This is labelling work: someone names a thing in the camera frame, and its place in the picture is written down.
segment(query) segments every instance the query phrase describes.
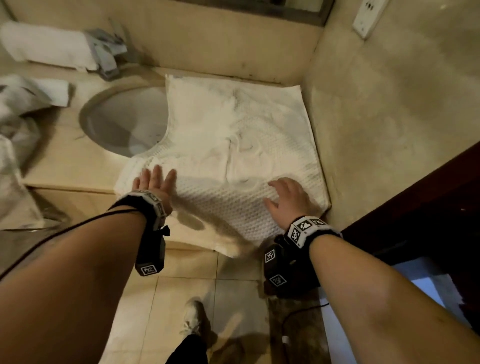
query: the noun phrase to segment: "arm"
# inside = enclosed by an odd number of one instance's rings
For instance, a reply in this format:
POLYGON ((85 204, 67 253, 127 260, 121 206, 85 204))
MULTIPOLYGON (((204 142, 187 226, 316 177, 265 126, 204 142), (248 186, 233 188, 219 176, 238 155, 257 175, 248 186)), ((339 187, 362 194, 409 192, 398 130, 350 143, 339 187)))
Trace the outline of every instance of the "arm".
MULTIPOLYGON (((265 205, 281 228, 312 213, 298 182, 269 184, 279 202, 265 205)), ((333 235, 317 237, 309 255, 359 363, 478 362, 479 337, 387 264, 333 235)))
MULTIPOLYGON (((174 182, 175 171, 163 182, 156 166, 133 189, 149 189, 171 213, 174 182)), ((139 212, 94 220, 7 277, 0 284, 1 361, 98 363, 145 224, 139 212)))

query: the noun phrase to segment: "faucet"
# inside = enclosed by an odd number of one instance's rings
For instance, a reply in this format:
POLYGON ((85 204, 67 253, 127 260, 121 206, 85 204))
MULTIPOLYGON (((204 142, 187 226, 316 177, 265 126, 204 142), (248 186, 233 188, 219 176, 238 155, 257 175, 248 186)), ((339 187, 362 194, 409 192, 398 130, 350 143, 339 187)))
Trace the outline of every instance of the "faucet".
POLYGON ((98 74, 105 81, 112 81, 120 76, 115 56, 126 54, 127 46, 117 34, 110 35, 102 29, 85 30, 85 37, 98 65, 98 74))

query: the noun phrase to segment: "wall socket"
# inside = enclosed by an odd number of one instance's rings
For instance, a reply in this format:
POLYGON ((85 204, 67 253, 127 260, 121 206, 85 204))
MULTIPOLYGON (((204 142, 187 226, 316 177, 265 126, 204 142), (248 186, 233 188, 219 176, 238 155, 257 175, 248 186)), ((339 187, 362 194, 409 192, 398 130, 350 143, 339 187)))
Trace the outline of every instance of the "wall socket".
POLYGON ((353 21, 353 29, 360 37, 366 39, 380 19, 388 0, 363 0, 353 21))

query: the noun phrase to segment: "black pants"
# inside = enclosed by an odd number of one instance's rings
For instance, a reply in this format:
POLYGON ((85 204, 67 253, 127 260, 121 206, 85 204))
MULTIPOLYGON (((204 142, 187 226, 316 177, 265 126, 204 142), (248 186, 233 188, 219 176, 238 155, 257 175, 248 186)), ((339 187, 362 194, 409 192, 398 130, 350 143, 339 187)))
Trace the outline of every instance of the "black pants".
POLYGON ((170 355, 165 364, 208 364, 207 345, 195 334, 188 335, 170 355))

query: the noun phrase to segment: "person's right arm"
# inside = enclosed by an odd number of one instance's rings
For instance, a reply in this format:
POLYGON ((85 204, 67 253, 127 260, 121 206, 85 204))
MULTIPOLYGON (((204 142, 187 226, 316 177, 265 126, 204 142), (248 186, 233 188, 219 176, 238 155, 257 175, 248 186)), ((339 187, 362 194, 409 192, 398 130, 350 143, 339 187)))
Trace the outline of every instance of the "person's right arm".
MULTIPOLYGON (((265 205, 281 228, 312 213, 298 182, 269 184, 279 202, 265 205)), ((480 338, 392 267, 334 235, 317 237, 309 254, 359 363, 480 362, 480 338)))

